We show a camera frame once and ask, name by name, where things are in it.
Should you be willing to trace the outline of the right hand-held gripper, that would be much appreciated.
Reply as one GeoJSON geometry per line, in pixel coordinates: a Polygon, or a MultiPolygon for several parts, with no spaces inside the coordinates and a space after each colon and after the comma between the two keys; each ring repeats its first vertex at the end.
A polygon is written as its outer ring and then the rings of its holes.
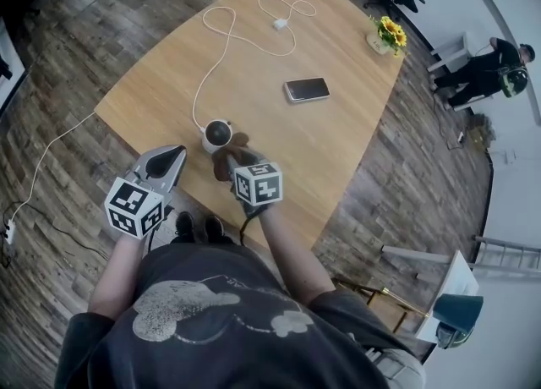
{"type": "Polygon", "coordinates": [[[261,154],[227,154],[231,192],[247,218],[258,216],[269,205],[282,201],[282,171],[261,154]]]}

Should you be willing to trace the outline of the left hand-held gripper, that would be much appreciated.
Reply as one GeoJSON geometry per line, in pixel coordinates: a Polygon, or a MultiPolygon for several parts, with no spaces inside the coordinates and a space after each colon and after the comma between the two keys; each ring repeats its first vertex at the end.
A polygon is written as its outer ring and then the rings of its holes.
{"type": "Polygon", "coordinates": [[[166,145],[142,154],[124,177],[116,178],[105,200],[111,227],[142,239],[166,218],[171,192],[187,160],[182,145],[166,145]]]}

